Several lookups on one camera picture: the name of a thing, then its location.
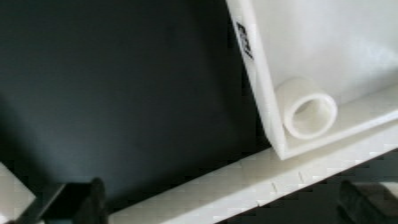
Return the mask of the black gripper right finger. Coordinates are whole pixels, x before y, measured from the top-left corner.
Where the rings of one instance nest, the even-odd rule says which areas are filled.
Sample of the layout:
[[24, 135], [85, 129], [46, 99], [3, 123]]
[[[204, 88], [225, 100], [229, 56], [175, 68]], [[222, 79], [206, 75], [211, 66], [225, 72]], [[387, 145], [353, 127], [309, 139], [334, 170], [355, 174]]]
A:
[[398, 182], [342, 181], [335, 224], [398, 224]]

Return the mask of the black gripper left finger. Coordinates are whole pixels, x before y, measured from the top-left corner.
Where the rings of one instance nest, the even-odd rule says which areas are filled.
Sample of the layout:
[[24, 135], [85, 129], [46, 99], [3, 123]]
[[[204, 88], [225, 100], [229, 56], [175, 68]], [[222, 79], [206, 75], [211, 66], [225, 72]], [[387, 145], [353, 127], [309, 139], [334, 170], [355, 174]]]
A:
[[99, 178], [56, 183], [37, 195], [12, 224], [108, 224], [104, 199]]

